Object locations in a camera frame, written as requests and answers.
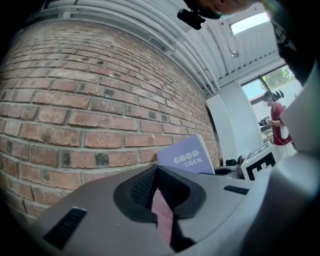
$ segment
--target pink patterned fabric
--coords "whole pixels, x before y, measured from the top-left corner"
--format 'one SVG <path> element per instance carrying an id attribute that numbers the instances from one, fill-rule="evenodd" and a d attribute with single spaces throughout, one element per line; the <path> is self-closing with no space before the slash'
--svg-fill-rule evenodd
<path id="1" fill-rule="evenodd" d="M 156 214 L 159 233 L 170 245 L 174 214 L 159 190 L 154 193 L 151 211 Z"/>

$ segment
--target gray plastic surface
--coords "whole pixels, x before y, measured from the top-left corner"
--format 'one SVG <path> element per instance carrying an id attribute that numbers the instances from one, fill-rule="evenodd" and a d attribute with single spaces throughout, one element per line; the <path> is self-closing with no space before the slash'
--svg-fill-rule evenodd
<path id="1" fill-rule="evenodd" d="M 118 184 L 147 168 L 83 185 L 50 207 L 33 225 L 32 232 L 53 255 L 257 255 L 271 247 L 277 236 L 306 209 L 317 196 L 320 184 L 319 158 L 299 153 L 282 160 L 273 169 L 260 171 L 255 181 L 171 167 L 170 171 L 198 183 L 206 192 L 206 201 L 195 217 L 178 220 L 183 236 L 196 244 L 176 253 L 165 244 L 154 223 L 131 221 L 114 203 Z M 249 191 L 243 195 L 224 190 L 228 185 Z M 73 206 L 86 209 L 87 215 L 59 251 L 42 237 Z"/>

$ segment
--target red shirt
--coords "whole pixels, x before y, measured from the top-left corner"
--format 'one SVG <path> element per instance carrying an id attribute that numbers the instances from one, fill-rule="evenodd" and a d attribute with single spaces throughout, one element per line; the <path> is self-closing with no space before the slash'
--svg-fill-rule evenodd
<path id="1" fill-rule="evenodd" d="M 279 102 L 276 102 L 273 104 L 271 108 L 271 120 L 272 121 L 281 121 L 280 114 L 285 110 L 284 106 L 282 106 Z M 273 144 L 278 146 L 284 146 L 287 145 L 289 142 L 292 141 L 290 135 L 288 138 L 282 138 L 281 137 L 281 130 L 280 127 L 271 125 L 272 131 L 273 131 Z"/>

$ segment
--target camera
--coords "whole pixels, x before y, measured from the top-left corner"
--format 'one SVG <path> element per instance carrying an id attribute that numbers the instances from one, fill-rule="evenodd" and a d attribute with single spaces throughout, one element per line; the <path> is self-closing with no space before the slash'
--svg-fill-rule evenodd
<path id="1" fill-rule="evenodd" d="M 262 119 L 260 122 L 258 122 L 260 126 L 269 126 L 270 125 L 270 117 L 267 116 L 264 119 Z"/>
<path id="2" fill-rule="evenodd" d="M 181 9 L 177 17 L 179 20 L 187 23 L 189 26 L 194 28 L 195 30 L 200 30 L 202 28 L 202 24 L 206 21 L 204 18 L 208 18 L 211 20 L 218 20 L 221 18 L 220 14 L 212 12 L 210 9 L 205 8 L 198 2 L 198 0 L 183 0 L 189 10 Z"/>
<path id="3" fill-rule="evenodd" d="M 202 28 L 202 23 L 206 21 L 194 11 L 188 11 L 186 9 L 181 9 L 178 12 L 177 17 L 179 18 L 179 20 L 187 23 L 195 30 L 200 30 Z"/>

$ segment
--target white bag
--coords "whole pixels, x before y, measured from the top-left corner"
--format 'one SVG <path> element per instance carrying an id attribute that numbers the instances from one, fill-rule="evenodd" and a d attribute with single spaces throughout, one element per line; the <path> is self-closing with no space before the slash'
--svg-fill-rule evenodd
<path id="1" fill-rule="evenodd" d="M 280 127 L 280 132 L 281 132 L 281 138 L 282 139 L 286 139 L 289 137 L 289 130 L 287 127 L 285 126 L 281 126 Z"/>

